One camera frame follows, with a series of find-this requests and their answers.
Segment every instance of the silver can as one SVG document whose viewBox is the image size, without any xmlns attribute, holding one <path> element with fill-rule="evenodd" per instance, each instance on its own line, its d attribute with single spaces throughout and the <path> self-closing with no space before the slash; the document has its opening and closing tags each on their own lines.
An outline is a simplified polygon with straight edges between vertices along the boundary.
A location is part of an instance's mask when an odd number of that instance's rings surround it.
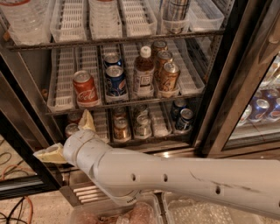
<svg viewBox="0 0 280 224">
<path fill-rule="evenodd" d="M 140 115 L 135 125 L 135 135 L 143 138 L 151 135 L 151 119 L 147 115 Z"/>
<path fill-rule="evenodd" d="M 65 127 L 65 136 L 69 138 L 73 133 L 79 130 L 77 123 L 70 123 Z"/>
<path fill-rule="evenodd" d="M 168 5 L 168 21 L 180 21 L 186 18 L 186 13 L 190 7 L 190 0 L 170 0 Z M 169 32 L 178 34 L 183 31 L 184 27 L 173 27 Z"/>
</svg>

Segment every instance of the white robotic arm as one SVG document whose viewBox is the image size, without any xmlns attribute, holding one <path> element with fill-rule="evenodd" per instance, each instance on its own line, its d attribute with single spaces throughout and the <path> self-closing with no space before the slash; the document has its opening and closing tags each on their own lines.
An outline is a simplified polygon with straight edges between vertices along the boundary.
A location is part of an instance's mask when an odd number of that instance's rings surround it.
<svg viewBox="0 0 280 224">
<path fill-rule="evenodd" d="M 115 203 L 133 204 L 141 190 L 181 193 L 280 219 L 280 163 L 155 157 L 105 144 L 80 130 L 64 145 L 68 163 L 79 167 Z"/>
</svg>

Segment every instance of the can label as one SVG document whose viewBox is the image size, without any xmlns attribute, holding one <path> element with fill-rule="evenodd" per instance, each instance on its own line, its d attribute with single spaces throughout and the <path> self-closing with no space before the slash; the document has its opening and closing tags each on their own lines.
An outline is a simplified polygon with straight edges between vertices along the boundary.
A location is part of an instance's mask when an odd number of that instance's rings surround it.
<svg viewBox="0 0 280 224">
<path fill-rule="evenodd" d="M 150 71 L 139 71 L 135 69 L 134 72 L 134 91 L 151 91 L 152 76 L 154 74 L 154 69 Z"/>
<path fill-rule="evenodd" d="M 20 4 L 27 4 L 31 0 L 1 0 L 0 4 L 4 6 L 18 6 Z"/>
</svg>

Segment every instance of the soda can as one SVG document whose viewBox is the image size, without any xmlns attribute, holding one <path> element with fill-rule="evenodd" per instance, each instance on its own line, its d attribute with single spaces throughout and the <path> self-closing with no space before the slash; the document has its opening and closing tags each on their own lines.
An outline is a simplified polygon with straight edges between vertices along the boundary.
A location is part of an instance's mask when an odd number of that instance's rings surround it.
<svg viewBox="0 0 280 224">
<path fill-rule="evenodd" d="M 190 7 L 190 0 L 170 0 L 168 5 L 168 21 L 180 21 L 186 18 L 186 13 Z M 178 34 L 183 31 L 184 27 L 170 27 L 169 32 Z"/>
<path fill-rule="evenodd" d="M 123 66 L 121 55 L 117 52 L 106 53 L 103 58 L 103 65 L 105 68 L 111 66 Z"/>
<path fill-rule="evenodd" d="M 252 123 L 260 122 L 263 119 L 263 115 L 268 111 L 270 104 L 264 99 L 258 99 L 254 101 L 252 105 L 252 113 L 248 119 Z"/>
<path fill-rule="evenodd" d="M 180 68 L 174 62 L 166 62 L 160 73 L 159 90 L 169 92 L 172 91 L 180 75 Z"/>
<path fill-rule="evenodd" d="M 107 95 L 120 96 L 126 94 L 126 78 L 123 68 L 109 66 L 106 69 Z"/>
<path fill-rule="evenodd" d="M 125 107 L 113 108 L 113 118 L 127 118 Z"/>
<path fill-rule="evenodd" d="M 81 120 L 82 113 L 71 113 L 67 115 L 68 123 L 79 123 Z"/>
<path fill-rule="evenodd" d="M 266 119 L 275 122 L 280 119 L 280 98 L 274 100 L 266 113 Z"/>
<path fill-rule="evenodd" d="M 175 123 L 176 130 L 188 130 L 193 121 L 193 112 L 189 108 L 183 108 Z"/>
<path fill-rule="evenodd" d="M 98 94 L 94 77 L 87 71 L 81 70 L 73 75 L 73 86 L 77 94 L 79 107 L 93 107 L 98 103 Z"/>
<path fill-rule="evenodd" d="M 140 115 L 135 125 L 135 135 L 141 138 L 151 136 L 151 119 L 147 115 Z"/>
<path fill-rule="evenodd" d="M 120 117 L 114 120 L 114 138 L 125 140 L 131 137 L 128 120 Z"/>
<path fill-rule="evenodd" d="M 156 40 L 151 44 L 151 58 L 154 60 L 160 51 L 168 49 L 167 42 L 164 40 Z"/>
<path fill-rule="evenodd" d="M 248 105 L 245 111 L 243 112 L 239 122 L 237 123 L 237 127 L 242 126 L 246 122 L 246 119 L 249 117 L 251 113 L 252 113 L 252 106 Z"/>
<path fill-rule="evenodd" d="M 276 89 L 267 89 L 264 91 L 264 97 L 268 102 L 273 102 L 279 97 L 279 92 Z"/>
<path fill-rule="evenodd" d="M 164 64 L 166 62 L 172 62 L 172 61 L 173 61 L 173 54 L 170 51 L 163 50 L 157 53 L 157 57 L 155 58 L 155 72 L 154 72 L 154 77 L 156 81 L 160 81 L 160 73 L 164 67 Z"/>
<path fill-rule="evenodd" d="M 186 108 L 186 100 L 185 99 L 177 99 L 173 101 L 171 105 L 171 118 L 173 121 L 176 121 L 178 119 L 178 116 L 180 115 L 180 112 L 182 109 Z"/>
<path fill-rule="evenodd" d="M 79 130 L 77 123 L 70 123 L 65 127 L 65 137 L 69 138 L 73 133 Z"/>
</svg>

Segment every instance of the blue soda can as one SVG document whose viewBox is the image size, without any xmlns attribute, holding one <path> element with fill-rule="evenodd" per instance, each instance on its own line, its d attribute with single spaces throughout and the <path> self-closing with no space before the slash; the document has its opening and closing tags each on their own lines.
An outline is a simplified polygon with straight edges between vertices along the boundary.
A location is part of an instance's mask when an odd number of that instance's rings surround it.
<svg viewBox="0 0 280 224">
<path fill-rule="evenodd" d="M 175 123 L 176 130 L 188 130 L 193 121 L 193 112 L 189 108 L 183 108 Z"/>
<path fill-rule="evenodd" d="M 280 118 L 280 98 L 274 100 L 266 113 L 266 119 L 275 122 Z"/>
<path fill-rule="evenodd" d="M 173 101 L 172 105 L 171 105 L 171 118 L 173 121 L 176 121 L 177 118 L 180 115 L 180 112 L 182 109 L 186 108 L 186 100 L 185 99 L 177 99 L 175 101 Z"/>
<path fill-rule="evenodd" d="M 107 53 L 103 59 L 103 65 L 105 68 L 112 66 L 123 66 L 122 58 L 117 52 Z"/>
<path fill-rule="evenodd" d="M 107 95 L 120 96 L 126 94 L 126 78 L 123 68 L 110 66 L 106 69 Z"/>
<path fill-rule="evenodd" d="M 252 123 L 260 122 L 263 119 L 264 114 L 268 111 L 270 104 L 264 99 L 258 99 L 252 104 L 252 113 L 248 119 Z"/>
</svg>

